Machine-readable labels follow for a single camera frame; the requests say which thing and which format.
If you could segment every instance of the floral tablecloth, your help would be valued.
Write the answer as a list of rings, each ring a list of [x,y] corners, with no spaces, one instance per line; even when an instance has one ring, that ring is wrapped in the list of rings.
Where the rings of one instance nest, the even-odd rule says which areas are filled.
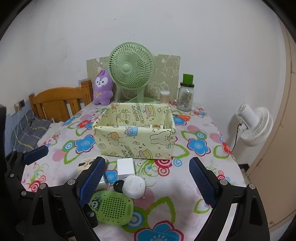
[[[194,240],[211,212],[189,173],[189,160],[194,156],[198,156],[219,179],[245,186],[231,150],[206,110],[194,104],[191,112],[180,112],[176,103],[170,104],[176,125],[173,157],[171,160],[134,159],[136,174],[146,181],[145,194],[134,200],[130,223],[124,226],[99,223],[94,228],[102,241]],[[43,182],[49,186],[62,185],[70,178],[77,178],[76,168],[83,159],[100,156],[92,124],[103,109],[91,103],[45,138],[41,144],[49,147],[49,153],[26,166],[22,178],[26,190],[36,191]],[[103,157],[108,166],[105,173],[108,190],[112,191],[118,180],[118,158]],[[225,240],[234,212],[235,205],[220,240]]]

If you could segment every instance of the white fan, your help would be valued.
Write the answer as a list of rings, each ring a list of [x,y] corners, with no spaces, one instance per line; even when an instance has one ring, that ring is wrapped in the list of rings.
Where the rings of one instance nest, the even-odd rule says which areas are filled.
[[[256,146],[267,139],[274,124],[267,108],[252,110],[249,105],[242,103],[237,109],[237,115],[243,121],[237,134],[245,145]]]

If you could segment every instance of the purple plush toy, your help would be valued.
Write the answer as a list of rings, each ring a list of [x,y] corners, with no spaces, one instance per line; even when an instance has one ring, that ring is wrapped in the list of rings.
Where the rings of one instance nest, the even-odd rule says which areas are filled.
[[[113,96],[113,80],[107,69],[103,69],[95,79],[94,83],[94,104],[109,105]]]

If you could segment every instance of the wooden bed headboard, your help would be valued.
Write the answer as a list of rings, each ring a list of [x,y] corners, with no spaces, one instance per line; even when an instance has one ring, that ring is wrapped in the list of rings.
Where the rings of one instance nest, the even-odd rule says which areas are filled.
[[[87,106],[93,101],[93,89],[90,80],[82,81],[81,87],[59,87],[45,90],[38,95],[29,95],[31,108],[41,119],[54,119],[55,122],[70,118],[66,100],[69,101],[72,114],[81,110],[79,99]]]

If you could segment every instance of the blue wall paint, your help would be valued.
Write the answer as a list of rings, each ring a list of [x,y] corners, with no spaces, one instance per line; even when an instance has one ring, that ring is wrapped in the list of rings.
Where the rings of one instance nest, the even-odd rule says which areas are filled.
[[[5,123],[5,155],[12,151],[11,146],[11,134],[13,129],[17,126],[18,120],[21,120],[25,114],[31,109],[30,102],[26,101],[25,106],[14,115],[7,114],[6,115],[6,123]]]

